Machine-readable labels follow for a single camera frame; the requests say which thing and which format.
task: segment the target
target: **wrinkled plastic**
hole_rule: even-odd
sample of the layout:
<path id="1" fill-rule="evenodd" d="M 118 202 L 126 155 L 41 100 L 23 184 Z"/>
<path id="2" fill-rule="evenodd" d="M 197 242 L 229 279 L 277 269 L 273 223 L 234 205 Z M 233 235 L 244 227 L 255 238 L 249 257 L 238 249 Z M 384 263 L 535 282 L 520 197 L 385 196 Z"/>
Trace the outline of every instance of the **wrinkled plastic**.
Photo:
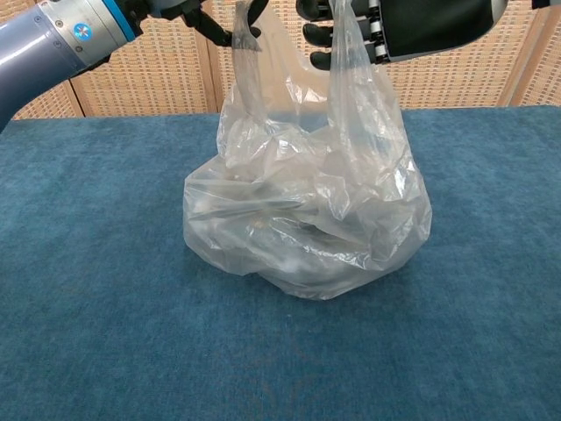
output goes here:
<path id="1" fill-rule="evenodd" d="M 273 11 L 238 3 L 236 82 L 215 158 L 188 176 L 184 238 L 209 264 L 331 299 L 401 268 L 432 210 L 385 70 L 372 66 L 350 0 L 334 5 L 330 72 L 314 69 Z"/>

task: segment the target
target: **blue table surface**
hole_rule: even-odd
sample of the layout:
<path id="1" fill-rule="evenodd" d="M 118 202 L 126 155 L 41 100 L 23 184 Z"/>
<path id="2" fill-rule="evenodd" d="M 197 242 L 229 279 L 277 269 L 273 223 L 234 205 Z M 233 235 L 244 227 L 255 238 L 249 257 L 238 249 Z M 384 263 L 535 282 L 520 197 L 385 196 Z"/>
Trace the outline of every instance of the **blue table surface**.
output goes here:
<path id="1" fill-rule="evenodd" d="M 326 302 L 182 238 L 217 115 L 0 134 L 0 419 L 561 419 L 561 109 L 405 111 L 433 205 Z"/>

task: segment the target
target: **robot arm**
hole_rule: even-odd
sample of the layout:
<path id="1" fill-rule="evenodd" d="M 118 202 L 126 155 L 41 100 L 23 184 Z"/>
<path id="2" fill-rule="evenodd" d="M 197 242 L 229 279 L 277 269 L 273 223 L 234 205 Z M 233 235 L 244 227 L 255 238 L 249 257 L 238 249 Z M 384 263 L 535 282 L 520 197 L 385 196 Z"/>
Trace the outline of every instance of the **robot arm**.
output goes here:
<path id="1" fill-rule="evenodd" d="M 113 52 L 142 35 L 148 16 L 181 17 L 218 46 L 231 32 L 202 11 L 204 0 L 43 0 L 0 23 L 0 132 L 37 96 L 109 61 Z M 254 0 L 252 25 L 268 0 Z M 252 28 L 255 36 L 259 30 Z"/>

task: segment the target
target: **blue ring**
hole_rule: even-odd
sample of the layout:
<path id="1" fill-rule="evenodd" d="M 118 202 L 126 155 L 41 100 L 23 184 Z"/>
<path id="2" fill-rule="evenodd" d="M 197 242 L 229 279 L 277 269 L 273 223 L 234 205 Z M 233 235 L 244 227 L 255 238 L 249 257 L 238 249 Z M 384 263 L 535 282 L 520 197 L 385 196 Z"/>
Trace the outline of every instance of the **blue ring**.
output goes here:
<path id="1" fill-rule="evenodd" d="M 85 33 L 80 32 L 81 29 L 85 29 L 86 32 Z M 74 25 L 74 36 L 79 40 L 88 41 L 91 39 L 92 36 L 91 28 L 86 24 L 82 24 L 82 23 L 76 24 Z"/>
<path id="2" fill-rule="evenodd" d="M 123 12 L 119 9 L 119 6 L 117 6 L 117 3 L 115 3 L 115 0 L 102 0 L 102 1 L 103 4 L 105 4 L 105 7 L 107 7 L 109 12 L 111 13 L 111 15 L 113 15 L 113 18 L 117 21 L 119 27 L 121 28 L 121 31 L 123 31 L 126 40 L 129 42 L 133 42 L 137 37 L 134 35 L 134 31 L 132 30 L 131 25 L 124 17 Z"/>

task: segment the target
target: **woven backdrop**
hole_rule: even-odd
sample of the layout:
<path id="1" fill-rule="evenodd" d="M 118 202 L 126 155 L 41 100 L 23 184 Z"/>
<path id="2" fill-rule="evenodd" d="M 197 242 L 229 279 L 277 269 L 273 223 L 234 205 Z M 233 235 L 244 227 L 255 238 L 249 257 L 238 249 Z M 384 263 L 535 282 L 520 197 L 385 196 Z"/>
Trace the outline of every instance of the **woven backdrop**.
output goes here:
<path id="1" fill-rule="evenodd" d="M 236 0 L 207 0 L 205 10 L 233 25 Z M 532 11 L 510 0 L 501 22 L 457 50 L 388 66 L 401 101 L 411 108 L 561 105 L 559 9 Z M 0 0 L 0 23 L 33 0 Z M 304 21 L 295 0 L 272 0 L 298 48 Z M 233 82 L 230 51 L 217 48 L 179 19 L 148 19 L 145 34 L 115 52 L 108 65 L 64 82 L 16 118 L 129 116 L 219 111 Z"/>

